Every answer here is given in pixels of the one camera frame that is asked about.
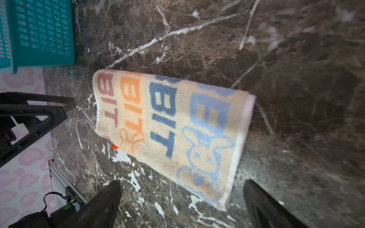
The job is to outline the rabbit striped towel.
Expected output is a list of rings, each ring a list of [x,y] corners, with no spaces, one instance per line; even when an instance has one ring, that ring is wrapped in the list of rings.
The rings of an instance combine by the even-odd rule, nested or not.
[[[216,209],[228,209],[256,97],[184,79],[102,69],[96,133]]]

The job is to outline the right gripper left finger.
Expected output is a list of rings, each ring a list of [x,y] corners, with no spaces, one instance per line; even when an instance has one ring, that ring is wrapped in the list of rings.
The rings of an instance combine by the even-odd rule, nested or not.
[[[110,182],[79,212],[64,221],[60,228],[112,228],[123,194],[121,181]]]

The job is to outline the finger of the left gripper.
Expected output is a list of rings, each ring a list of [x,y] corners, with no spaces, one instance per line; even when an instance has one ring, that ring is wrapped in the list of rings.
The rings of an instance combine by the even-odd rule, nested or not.
[[[67,120],[76,106],[72,97],[1,93],[1,167]],[[16,124],[24,124],[28,134],[17,139]]]

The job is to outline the teal plastic basket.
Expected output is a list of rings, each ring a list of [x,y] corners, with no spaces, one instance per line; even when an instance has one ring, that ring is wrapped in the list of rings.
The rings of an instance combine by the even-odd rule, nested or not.
[[[75,63],[71,1],[1,1],[1,74]]]

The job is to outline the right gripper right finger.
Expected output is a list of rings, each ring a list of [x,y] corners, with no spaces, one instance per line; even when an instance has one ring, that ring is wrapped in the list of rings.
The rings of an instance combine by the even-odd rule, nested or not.
[[[254,228],[306,228],[254,180],[246,180],[243,195]]]

